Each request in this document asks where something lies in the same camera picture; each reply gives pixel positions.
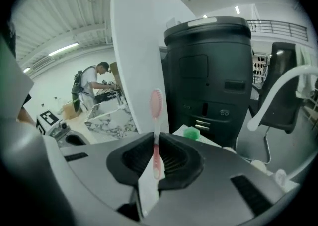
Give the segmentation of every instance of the black chair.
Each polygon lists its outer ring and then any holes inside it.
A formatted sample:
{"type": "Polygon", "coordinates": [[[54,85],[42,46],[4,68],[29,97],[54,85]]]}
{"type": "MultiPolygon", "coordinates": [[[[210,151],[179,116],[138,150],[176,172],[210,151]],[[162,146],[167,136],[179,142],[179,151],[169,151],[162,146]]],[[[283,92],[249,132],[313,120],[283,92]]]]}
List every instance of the black chair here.
{"type": "MultiPolygon", "coordinates": [[[[260,110],[264,100],[270,92],[275,82],[288,70],[297,66],[295,44],[285,42],[274,42],[272,45],[272,56],[268,73],[262,89],[258,89],[253,85],[259,94],[259,99],[251,99],[249,103],[249,111],[254,117],[260,110]]],[[[291,133],[296,125],[296,120],[300,106],[303,100],[296,97],[295,91],[298,86],[298,77],[288,81],[277,92],[260,125],[268,126],[264,136],[265,147],[269,164],[271,161],[270,150],[268,146],[267,133],[270,127],[284,130],[287,134],[291,133]]]]}

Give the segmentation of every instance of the metal railing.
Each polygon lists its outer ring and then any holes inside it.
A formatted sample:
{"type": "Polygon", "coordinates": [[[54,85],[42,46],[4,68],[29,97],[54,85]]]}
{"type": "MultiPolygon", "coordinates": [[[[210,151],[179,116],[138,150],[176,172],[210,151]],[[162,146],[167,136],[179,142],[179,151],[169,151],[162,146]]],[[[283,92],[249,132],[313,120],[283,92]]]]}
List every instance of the metal railing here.
{"type": "Polygon", "coordinates": [[[292,23],[275,20],[247,20],[251,32],[273,33],[308,41],[307,28],[292,23]]]}

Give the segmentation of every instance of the black slot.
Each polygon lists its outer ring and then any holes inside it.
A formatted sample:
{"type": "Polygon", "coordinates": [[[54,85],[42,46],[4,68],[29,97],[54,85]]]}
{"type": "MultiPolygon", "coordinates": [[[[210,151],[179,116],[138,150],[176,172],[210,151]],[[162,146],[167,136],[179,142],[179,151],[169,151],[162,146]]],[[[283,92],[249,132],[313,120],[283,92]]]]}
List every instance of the black slot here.
{"type": "Polygon", "coordinates": [[[203,103],[203,107],[202,107],[202,116],[206,116],[208,113],[208,104],[205,102],[203,103]]]}
{"type": "Polygon", "coordinates": [[[235,185],[238,192],[242,195],[247,205],[253,213],[258,216],[271,207],[269,201],[259,190],[245,177],[236,176],[231,178],[231,182],[235,185]]]}
{"type": "Polygon", "coordinates": [[[67,137],[65,138],[65,141],[74,146],[85,145],[85,142],[79,136],[74,134],[67,135],[67,137]]]}
{"type": "Polygon", "coordinates": [[[79,159],[82,159],[82,158],[85,158],[85,157],[88,157],[88,155],[84,152],[80,152],[80,153],[76,153],[76,154],[72,154],[72,155],[67,155],[65,156],[65,160],[67,162],[69,161],[72,161],[72,160],[79,160],[79,159]]]}

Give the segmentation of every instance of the green object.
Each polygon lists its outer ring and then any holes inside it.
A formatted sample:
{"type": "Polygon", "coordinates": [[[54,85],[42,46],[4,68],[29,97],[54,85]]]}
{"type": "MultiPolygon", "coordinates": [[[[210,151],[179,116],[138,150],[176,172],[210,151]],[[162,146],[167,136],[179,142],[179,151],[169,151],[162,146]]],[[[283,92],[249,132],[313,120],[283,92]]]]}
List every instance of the green object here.
{"type": "Polygon", "coordinates": [[[197,140],[200,137],[200,131],[191,126],[183,131],[183,136],[192,140],[197,140]]]}

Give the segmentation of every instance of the white paper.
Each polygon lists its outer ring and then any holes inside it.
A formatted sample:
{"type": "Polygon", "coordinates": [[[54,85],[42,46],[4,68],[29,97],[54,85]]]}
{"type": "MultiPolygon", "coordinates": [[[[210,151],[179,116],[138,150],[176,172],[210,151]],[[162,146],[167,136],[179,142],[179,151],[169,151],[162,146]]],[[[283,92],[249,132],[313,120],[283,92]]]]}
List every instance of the white paper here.
{"type": "Polygon", "coordinates": [[[164,163],[162,158],[160,157],[161,162],[161,176],[160,179],[154,178],[154,156],[151,157],[148,165],[138,180],[138,188],[139,188],[139,199],[141,212],[143,217],[146,217],[150,210],[155,206],[155,204],[159,200],[159,191],[158,191],[158,183],[160,180],[165,178],[164,175],[164,163]]]}
{"type": "Polygon", "coordinates": [[[0,117],[16,119],[33,86],[0,36],[0,117]]]}

